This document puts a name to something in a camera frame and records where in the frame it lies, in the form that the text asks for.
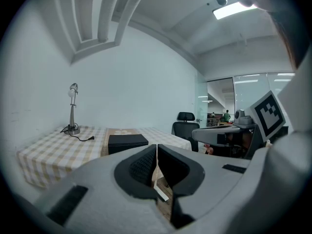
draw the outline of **table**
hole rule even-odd
[[[219,122],[220,122],[220,118],[207,118],[206,127],[218,126]]]
[[[36,142],[17,151],[16,156],[27,182],[47,188],[84,163],[108,155],[108,137],[114,134],[142,134],[149,144],[168,144],[192,150],[188,140],[162,132],[156,128],[111,129],[80,126],[80,139],[92,135],[95,140],[81,142],[77,138],[60,133],[63,128],[41,137]],[[162,177],[156,169],[153,180]]]
[[[219,126],[233,126],[233,123],[228,123],[228,122],[219,122]]]

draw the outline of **ceiling light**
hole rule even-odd
[[[274,81],[291,81],[291,79],[275,79]]]
[[[248,83],[248,82],[257,82],[258,80],[242,80],[242,81],[236,81],[235,84],[237,83]]]
[[[257,7],[255,7],[254,5],[251,7],[245,7],[242,4],[240,4],[239,2],[230,4],[228,6],[224,6],[220,9],[216,9],[213,11],[213,14],[215,16],[215,18],[217,18],[218,20],[233,14],[236,14],[238,12],[243,12],[246,10],[252,10],[252,9],[256,9]]]
[[[257,75],[247,75],[247,76],[259,76],[260,74],[257,74]],[[247,77],[247,76],[243,76],[243,77]]]
[[[278,76],[294,76],[294,74],[277,74]]]

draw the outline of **black office chair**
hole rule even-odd
[[[175,122],[173,124],[175,136],[178,136],[183,139],[190,141],[193,152],[198,152],[198,141],[195,141],[192,138],[192,131],[199,128],[199,124],[187,122],[195,120],[195,116],[192,113],[180,112],[177,116],[177,120],[182,120]]]

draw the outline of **cable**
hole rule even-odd
[[[79,139],[79,137],[73,136],[73,135],[71,135],[69,132],[68,132],[68,134],[69,134],[71,137],[75,137],[75,138]],[[79,139],[79,140],[80,140],[80,141],[87,141],[87,140],[92,140],[92,139],[94,139],[94,136],[92,136],[92,137],[90,137],[90,138],[88,138],[88,139],[85,139],[85,140],[81,140],[81,139]]]
[[[77,123],[74,123],[74,124],[77,125],[77,127],[72,127],[72,128],[71,128],[71,127],[68,125],[68,126],[64,127],[63,130],[60,131],[60,133],[66,133],[66,132],[68,132],[68,134],[69,134],[71,137],[75,137],[75,138],[79,139],[80,141],[88,141],[88,140],[94,139],[94,136],[92,136],[92,137],[90,137],[90,138],[88,138],[88,139],[81,140],[79,137],[71,135],[71,134],[69,133],[69,131],[74,131],[74,130],[77,130],[77,129],[79,128],[79,125],[78,125]]]

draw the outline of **desk lamp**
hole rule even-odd
[[[74,122],[74,106],[76,107],[76,94],[78,94],[78,84],[73,83],[69,87],[68,96],[71,98],[71,110],[70,110],[70,119],[69,119],[69,125],[65,129],[65,133],[67,135],[76,135],[80,133],[80,128],[77,124]]]

